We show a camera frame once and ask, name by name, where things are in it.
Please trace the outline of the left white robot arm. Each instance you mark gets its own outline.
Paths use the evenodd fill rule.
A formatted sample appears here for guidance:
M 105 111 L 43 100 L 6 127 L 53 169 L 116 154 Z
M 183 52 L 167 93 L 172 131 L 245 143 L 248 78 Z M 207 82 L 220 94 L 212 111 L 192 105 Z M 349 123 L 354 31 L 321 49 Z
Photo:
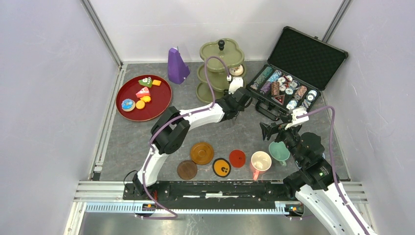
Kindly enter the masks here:
M 149 199 L 154 193 L 153 184 L 166 158 L 183 144 L 188 132 L 194 128 L 231 120 L 252 102 L 250 92 L 240 87 L 214 102 L 189 110 L 172 106 L 158 119 L 151 129 L 149 152 L 143 166 L 133 177 L 135 193 L 141 199 Z

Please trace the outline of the chocolate cream donut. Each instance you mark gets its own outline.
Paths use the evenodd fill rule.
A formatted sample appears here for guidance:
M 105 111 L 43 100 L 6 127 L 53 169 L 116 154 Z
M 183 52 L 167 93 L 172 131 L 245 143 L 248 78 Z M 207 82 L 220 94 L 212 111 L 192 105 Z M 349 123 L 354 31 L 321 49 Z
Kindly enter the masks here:
M 229 68 L 229 73 L 231 74 L 231 76 L 241 77 L 244 73 L 244 67 L 243 65 L 240 65 L 238 67 Z

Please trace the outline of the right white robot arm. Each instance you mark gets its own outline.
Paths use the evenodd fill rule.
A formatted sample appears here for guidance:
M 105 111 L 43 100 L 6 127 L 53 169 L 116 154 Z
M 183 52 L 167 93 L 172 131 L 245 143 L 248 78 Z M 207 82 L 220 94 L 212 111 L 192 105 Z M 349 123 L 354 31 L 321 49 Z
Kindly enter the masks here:
M 332 235 L 374 235 L 376 232 L 357 211 L 337 173 L 324 157 L 321 137 L 300 126 L 260 123 L 264 140 L 276 135 L 289 150 L 299 170 L 283 179 L 283 195 L 302 202 Z

